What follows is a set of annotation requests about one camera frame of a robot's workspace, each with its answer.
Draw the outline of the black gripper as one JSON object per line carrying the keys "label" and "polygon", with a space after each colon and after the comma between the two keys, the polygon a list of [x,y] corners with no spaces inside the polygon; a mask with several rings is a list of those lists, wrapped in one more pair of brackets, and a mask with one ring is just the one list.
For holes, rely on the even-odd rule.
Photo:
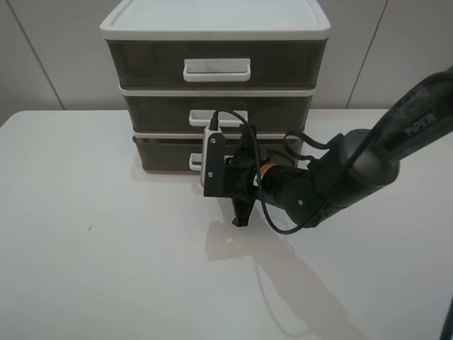
{"label": "black gripper", "polygon": [[246,227],[253,205],[260,199],[256,196],[255,177],[263,161],[255,126],[241,124],[240,130],[239,138],[228,135],[226,139],[224,194],[231,199],[234,209],[232,224]]}

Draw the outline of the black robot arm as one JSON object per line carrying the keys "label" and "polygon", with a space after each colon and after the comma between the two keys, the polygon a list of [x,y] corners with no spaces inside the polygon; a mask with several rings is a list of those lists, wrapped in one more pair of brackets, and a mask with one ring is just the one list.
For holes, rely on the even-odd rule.
{"label": "black robot arm", "polygon": [[452,70],[434,73],[399,99],[371,129],[355,129],[338,134],[326,144],[316,142],[301,130],[289,130],[286,138],[297,138],[324,155],[317,159],[296,154],[306,161],[306,169],[272,164],[253,153],[246,158],[251,179],[245,186],[227,181],[226,188],[238,195],[232,201],[237,227],[248,224],[255,201],[284,210],[295,223],[280,229],[265,219],[278,234],[289,235],[313,228],[334,214],[393,183],[400,162],[452,132]]}

